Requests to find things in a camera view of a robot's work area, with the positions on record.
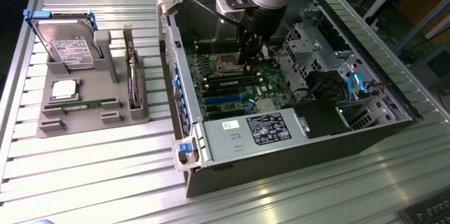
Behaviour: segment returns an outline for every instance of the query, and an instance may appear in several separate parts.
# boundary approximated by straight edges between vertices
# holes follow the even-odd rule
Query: blue pcie slot
[[[240,94],[233,96],[222,96],[220,98],[208,98],[205,99],[205,104],[218,104],[224,102],[238,101],[241,98],[242,96]]]

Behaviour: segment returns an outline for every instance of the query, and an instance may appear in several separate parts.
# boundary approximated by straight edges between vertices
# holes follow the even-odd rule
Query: blue tab
[[[348,88],[349,88],[349,95],[350,95],[350,102],[352,102],[352,85],[353,85],[353,78],[357,76],[357,82],[358,82],[358,90],[362,90],[365,93],[368,93],[368,89],[364,82],[364,75],[360,72],[353,72],[349,76],[349,82],[348,82]]]
[[[26,21],[26,23],[30,25],[31,29],[34,30],[34,33],[37,34],[34,25],[31,23],[31,18],[30,18],[30,11],[27,9],[23,10],[23,20]]]
[[[55,224],[55,223],[51,222],[50,220],[39,220],[39,221],[34,222],[34,224]]]
[[[177,146],[177,150],[180,154],[188,154],[193,152],[193,144],[192,143],[182,143]]]
[[[94,15],[93,11],[87,11],[87,17],[90,18],[93,22],[94,31],[97,31],[99,28],[98,28],[97,16]]]
[[[177,75],[174,76],[174,80],[172,81],[172,84],[173,84],[173,85],[177,84],[178,79],[180,79],[180,75],[177,74]]]
[[[51,17],[51,11],[35,11],[34,18],[49,20]]]

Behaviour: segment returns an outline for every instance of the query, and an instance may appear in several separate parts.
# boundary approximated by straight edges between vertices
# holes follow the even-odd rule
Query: power supply label
[[[53,41],[66,65],[94,63],[86,40]]]
[[[256,143],[265,145],[292,139],[281,113],[248,118]]]

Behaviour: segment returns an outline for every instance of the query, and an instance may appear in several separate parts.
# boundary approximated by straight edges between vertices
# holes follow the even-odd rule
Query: hard disk drive
[[[94,60],[103,56],[94,43],[97,25],[93,14],[41,11],[34,13],[30,24],[53,61],[63,62],[70,70],[94,68]]]

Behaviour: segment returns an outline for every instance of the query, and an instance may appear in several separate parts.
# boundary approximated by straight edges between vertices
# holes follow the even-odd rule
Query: motherboard
[[[205,121],[276,111],[290,102],[293,93],[276,61],[244,74],[236,53],[189,53],[188,58]]]

